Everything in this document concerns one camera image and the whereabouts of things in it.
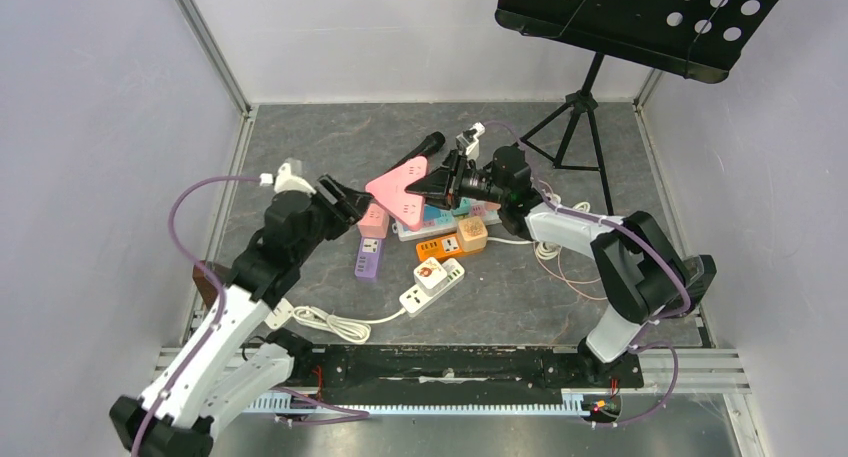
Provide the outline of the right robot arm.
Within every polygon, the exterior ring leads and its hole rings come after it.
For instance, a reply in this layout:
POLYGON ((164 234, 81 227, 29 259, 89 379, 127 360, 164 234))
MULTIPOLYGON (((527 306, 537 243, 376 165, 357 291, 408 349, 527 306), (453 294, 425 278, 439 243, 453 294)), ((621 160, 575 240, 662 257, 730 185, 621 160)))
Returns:
POLYGON ((453 150, 406 190, 442 209, 456 207, 463 198, 494 203, 511 235, 556 244, 594 261, 607 308, 581 341, 583 353, 577 359, 580 377, 591 385, 602 385, 617 373, 617 359, 633 350, 646 325, 692 307, 683 259, 650 214, 604 216, 555 204, 539 189, 524 151, 516 146, 498 148, 482 168, 453 150))

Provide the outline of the white cube socket adapter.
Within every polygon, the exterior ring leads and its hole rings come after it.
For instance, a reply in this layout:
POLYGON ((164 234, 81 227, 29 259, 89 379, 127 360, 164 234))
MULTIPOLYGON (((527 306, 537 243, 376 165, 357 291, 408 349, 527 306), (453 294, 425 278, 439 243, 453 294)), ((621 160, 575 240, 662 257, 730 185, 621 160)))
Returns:
POLYGON ((434 258, 421 262, 414 270, 413 277, 416 285, 430 297, 443 290, 448 283, 448 272, 434 258))

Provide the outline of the right metronome black base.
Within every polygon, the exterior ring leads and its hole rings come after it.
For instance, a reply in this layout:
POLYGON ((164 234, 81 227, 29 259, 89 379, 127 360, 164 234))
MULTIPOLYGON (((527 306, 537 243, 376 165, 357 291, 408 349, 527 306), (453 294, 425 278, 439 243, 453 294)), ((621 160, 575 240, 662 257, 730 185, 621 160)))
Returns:
POLYGON ((690 306, 686 315, 692 313, 705 297, 717 274, 716 263, 712 255, 701 254, 686 257, 683 261, 688 273, 686 290, 690 297, 690 306))

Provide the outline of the white small power strip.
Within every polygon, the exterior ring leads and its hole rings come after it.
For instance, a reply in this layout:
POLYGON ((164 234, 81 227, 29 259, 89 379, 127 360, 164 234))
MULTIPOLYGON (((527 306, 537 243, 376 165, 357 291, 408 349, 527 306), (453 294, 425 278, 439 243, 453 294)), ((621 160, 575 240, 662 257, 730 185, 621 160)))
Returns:
POLYGON ((431 257, 413 270, 414 285, 399 297, 402 309, 410 317, 422 313, 465 277, 464 267, 454 258, 439 262, 431 257))

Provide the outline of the white square adapter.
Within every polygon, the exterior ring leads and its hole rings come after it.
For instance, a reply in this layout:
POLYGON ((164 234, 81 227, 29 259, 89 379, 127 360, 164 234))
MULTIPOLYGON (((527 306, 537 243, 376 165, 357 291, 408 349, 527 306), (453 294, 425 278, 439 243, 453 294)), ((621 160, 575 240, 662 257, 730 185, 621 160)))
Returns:
POLYGON ((285 326, 293 317, 294 306, 286 299, 281 299, 276 307, 265 318, 265 325, 271 330, 285 326))

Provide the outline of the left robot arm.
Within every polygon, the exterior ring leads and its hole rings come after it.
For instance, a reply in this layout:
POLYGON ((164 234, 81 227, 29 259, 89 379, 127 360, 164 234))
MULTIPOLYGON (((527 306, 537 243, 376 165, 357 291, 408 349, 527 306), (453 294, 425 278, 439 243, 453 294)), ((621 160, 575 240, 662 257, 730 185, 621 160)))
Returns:
POLYGON ((217 298, 166 370, 139 396, 121 396, 112 405, 110 420, 133 456, 207 456, 219 435, 272 385, 301 385, 312 376, 309 353, 275 343, 262 345, 229 376, 222 372, 298 282, 315 249, 354 227, 373 197, 328 175, 315 185, 282 173, 253 181, 275 195, 263 227, 227 279, 219 279, 184 246, 178 248, 209 279, 217 298))

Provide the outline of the purple power strip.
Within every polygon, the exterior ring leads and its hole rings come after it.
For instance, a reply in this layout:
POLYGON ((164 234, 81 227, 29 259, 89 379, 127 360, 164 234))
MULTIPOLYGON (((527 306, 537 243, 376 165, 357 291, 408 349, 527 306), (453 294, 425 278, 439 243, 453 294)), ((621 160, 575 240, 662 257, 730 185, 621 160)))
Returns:
POLYGON ((384 240, 362 237, 354 266, 354 276, 363 282, 376 282, 383 254, 384 240))

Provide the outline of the black microphone orange end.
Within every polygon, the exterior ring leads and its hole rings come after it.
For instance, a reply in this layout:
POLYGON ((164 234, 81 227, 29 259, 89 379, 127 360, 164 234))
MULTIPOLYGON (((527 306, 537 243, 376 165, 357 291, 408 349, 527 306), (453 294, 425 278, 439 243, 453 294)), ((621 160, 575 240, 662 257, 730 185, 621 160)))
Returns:
POLYGON ((423 156, 425 158, 429 158, 436 153, 438 153, 442 147, 444 146, 446 141, 445 136, 441 132, 433 132, 426 137, 410 152, 401 157, 394 165, 389 168, 389 171, 394 170, 401 165, 405 164, 407 161, 423 156))

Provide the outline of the teal usb charger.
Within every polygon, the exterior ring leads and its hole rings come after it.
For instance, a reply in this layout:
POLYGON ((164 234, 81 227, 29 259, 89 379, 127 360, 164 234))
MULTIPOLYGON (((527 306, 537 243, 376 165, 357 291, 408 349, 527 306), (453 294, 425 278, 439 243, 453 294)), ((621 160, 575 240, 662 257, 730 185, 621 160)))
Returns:
POLYGON ((458 206, 451 210, 451 214, 455 217, 469 215, 472 211, 472 201, 468 198, 461 198, 458 206))

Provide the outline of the pink triangular socket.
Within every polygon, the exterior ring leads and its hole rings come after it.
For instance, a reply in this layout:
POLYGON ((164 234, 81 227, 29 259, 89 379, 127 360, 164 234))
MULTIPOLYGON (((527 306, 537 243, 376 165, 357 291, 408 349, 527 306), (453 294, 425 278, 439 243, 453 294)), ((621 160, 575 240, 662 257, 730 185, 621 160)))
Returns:
POLYGON ((365 186, 373 200, 406 228, 417 231, 423 225, 425 198, 406 188, 427 175, 428 160, 414 157, 371 180, 365 186))

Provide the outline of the left metronome brown base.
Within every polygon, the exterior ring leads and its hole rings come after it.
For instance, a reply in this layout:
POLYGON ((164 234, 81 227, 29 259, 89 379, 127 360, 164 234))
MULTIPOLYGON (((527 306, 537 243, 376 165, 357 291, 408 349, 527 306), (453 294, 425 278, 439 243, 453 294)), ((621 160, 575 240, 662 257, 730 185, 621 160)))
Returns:
MULTIPOLYGON (((213 261, 202 261, 202 264, 211 270, 221 282, 225 281, 225 277, 230 272, 228 267, 213 261)), ((200 294, 205 309, 210 310, 217 300, 218 293, 216 288, 197 266, 193 268, 192 280, 200 294)))

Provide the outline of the orange power strip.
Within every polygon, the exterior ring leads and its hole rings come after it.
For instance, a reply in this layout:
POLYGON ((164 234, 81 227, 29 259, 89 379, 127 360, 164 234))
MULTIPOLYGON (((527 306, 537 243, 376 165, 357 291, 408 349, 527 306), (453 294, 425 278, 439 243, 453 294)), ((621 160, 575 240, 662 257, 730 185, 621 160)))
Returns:
POLYGON ((416 253, 420 262, 430 258, 443 262, 462 255, 463 250, 459 245, 457 234, 453 233, 418 243, 416 253))

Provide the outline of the pink cube socket adapter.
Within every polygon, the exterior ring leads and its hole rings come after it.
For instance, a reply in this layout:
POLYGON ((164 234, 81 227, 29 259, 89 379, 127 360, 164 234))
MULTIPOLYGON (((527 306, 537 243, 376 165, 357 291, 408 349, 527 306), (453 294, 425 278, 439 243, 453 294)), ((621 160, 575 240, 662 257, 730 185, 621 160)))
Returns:
POLYGON ((363 238, 385 239, 388 234, 389 221, 390 216, 387 211, 379 204, 371 203, 357 227, 363 238))

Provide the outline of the tan cube socket adapter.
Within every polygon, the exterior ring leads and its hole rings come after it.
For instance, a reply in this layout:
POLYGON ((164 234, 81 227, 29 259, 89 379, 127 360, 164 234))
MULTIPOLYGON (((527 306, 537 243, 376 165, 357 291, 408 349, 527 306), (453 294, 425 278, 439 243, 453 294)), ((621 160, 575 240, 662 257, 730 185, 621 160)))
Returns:
POLYGON ((488 229, 482 218, 473 216, 460 220, 457 224, 457 240, 465 254, 483 250, 488 243, 488 229))

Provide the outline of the black music stand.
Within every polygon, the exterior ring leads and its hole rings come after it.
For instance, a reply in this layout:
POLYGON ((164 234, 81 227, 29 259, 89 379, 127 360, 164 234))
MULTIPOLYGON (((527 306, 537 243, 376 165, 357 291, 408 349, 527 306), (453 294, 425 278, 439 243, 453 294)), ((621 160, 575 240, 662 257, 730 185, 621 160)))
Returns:
POLYGON ((580 117, 586 116, 606 210, 614 211, 592 95, 605 57, 705 84, 725 81, 779 0, 498 0, 495 20, 519 34, 593 52, 582 87, 514 146, 557 170, 580 117))

